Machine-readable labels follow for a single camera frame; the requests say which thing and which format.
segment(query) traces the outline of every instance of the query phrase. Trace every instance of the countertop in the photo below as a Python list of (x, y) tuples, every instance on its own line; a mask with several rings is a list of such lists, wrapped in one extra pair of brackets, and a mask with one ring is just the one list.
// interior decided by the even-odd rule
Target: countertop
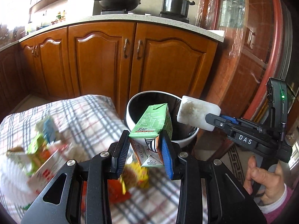
[(19, 42), (22, 42), (30, 37), (36, 36), (38, 34), (44, 33), (46, 31), (49, 31), (52, 29), (70, 26), (70, 25), (74, 25), (74, 24), (80, 24), (80, 23), (86, 23), (86, 22), (92, 22), (92, 21), (102, 21), (102, 20), (142, 21), (142, 22), (150, 22), (150, 23), (156, 23), (156, 24), (164, 24), (164, 25), (169, 25), (169, 26), (173, 26), (176, 28), (189, 30), (189, 31), (204, 35), (206, 37), (209, 37), (209, 38), (219, 41), (219, 42), (224, 41), (224, 31), (223, 30), (205, 30), (203, 28), (200, 28), (200, 27), (197, 27), (197, 26), (194, 26), (191, 24), (187, 24), (184, 22), (167, 19), (167, 18), (155, 17), (155, 16), (138, 15), (138, 14), (108, 14), (108, 15), (95, 15), (95, 16), (90, 16), (90, 17), (81, 18), (81, 19), (77, 19), (77, 20), (67, 20), (65, 22), (50, 25), (48, 27), (37, 30), (29, 35), (26, 35), (23, 38), (19, 39), (18, 41), (15, 41), (8, 45), (5, 45), (4, 47), (0, 48), (0, 51), (5, 50), (6, 48), (8, 48), (14, 44), (17, 44)]

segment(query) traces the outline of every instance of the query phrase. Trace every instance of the trash can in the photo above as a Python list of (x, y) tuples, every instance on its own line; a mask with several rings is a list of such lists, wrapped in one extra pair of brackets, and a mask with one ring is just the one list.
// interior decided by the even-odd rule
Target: trash can
[(161, 91), (145, 91), (134, 95), (127, 105), (126, 123), (130, 130), (134, 128), (145, 110), (150, 105), (168, 103), (172, 123), (171, 141), (176, 142), (181, 148), (187, 146), (196, 136), (198, 128), (177, 122), (178, 109), (181, 98), (171, 93)]

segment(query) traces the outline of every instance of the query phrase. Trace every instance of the carton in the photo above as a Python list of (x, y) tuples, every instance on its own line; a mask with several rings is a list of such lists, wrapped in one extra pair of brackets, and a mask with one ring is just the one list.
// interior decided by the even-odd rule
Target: carton
[(142, 167), (164, 165), (159, 138), (162, 130), (166, 130), (171, 139), (172, 124), (168, 104), (148, 106), (129, 135), (136, 158)]

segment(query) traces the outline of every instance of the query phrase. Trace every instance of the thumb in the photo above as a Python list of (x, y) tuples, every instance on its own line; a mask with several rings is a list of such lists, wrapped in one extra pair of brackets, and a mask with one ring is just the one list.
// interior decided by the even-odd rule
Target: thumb
[(273, 189), (277, 185), (278, 177), (275, 173), (270, 173), (263, 168), (254, 167), (251, 170), (251, 178), (269, 190)]

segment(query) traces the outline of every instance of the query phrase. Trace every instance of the frying pan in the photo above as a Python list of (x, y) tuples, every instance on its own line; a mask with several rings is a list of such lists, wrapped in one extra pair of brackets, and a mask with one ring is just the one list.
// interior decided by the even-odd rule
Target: frying pan
[(140, 3), (140, 0), (95, 0), (99, 1), (104, 10), (132, 11)]

